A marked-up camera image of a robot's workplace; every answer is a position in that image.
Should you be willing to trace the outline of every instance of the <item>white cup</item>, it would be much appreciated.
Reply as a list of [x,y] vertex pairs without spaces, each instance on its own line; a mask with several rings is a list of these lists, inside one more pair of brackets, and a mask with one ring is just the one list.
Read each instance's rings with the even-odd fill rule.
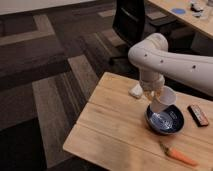
[[159,113],[168,108],[170,105],[175,104],[175,101],[175,91],[170,87],[163,86],[160,96],[154,96],[152,103],[150,104],[150,109],[154,113]]

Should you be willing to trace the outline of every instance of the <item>desk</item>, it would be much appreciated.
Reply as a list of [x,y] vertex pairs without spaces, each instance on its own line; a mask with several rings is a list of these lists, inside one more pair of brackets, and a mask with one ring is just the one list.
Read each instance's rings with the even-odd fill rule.
[[[208,20],[202,20],[192,16],[193,12],[190,11],[190,0],[148,0],[148,2],[166,12],[169,12],[185,24],[194,28],[196,31],[201,32],[210,39],[213,39],[213,16],[211,15]],[[201,7],[205,6],[204,0],[197,0],[197,3]],[[173,8],[182,8],[186,11],[186,13],[177,15],[171,11]]]
[[[205,170],[213,167],[213,102],[177,93],[185,125],[171,136],[153,133],[144,113],[149,101],[128,94],[138,81],[105,73],[64,143],[64,150],[109,170],[180,171]],[[198,104],[210,125],[198,128],[187,111],[188,104]],[[199,166],[192,168],[170,159],[158,140],[180,149]]]

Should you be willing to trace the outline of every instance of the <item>black chair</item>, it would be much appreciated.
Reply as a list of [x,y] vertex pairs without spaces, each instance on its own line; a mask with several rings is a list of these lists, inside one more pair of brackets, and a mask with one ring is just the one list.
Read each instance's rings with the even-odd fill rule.
[[[143,0],[117,0],[113,29],[127,43],[128,48],[141,41],[145,21]],[[160,28],[171,23],[171,20],[168,22],[148,22],[156,28],[156,31],[160,31]],[[109,64],[114,64],[114,59],[119,58],[126,58],[126,56],[111,57]]]

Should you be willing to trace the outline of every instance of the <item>toy carrot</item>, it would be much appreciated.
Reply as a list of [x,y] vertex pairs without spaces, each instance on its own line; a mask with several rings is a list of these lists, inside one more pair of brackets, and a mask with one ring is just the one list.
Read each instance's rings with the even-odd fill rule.
[[175,148],[168,148],[167,146],[165,146],[161,141],[159,142],[161,148],[163,149],[163,151],[165,152],[165,154],[173,159],[182,161],[186,164],[189,164],[191,166],[197,166],[198,163],[192,159],[190,159],[189,157],[185,156],[183,153],[181,153],[180,151],[176,150]]

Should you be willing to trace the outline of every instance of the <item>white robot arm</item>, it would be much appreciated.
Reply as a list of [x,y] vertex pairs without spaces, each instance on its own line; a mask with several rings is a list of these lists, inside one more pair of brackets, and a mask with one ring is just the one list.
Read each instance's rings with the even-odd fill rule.
[[159,33],[134,45],[128,56],[140,70],[144,91],[160,89],[165,75],[213,96],[213,57],[169,53],[168,42]]

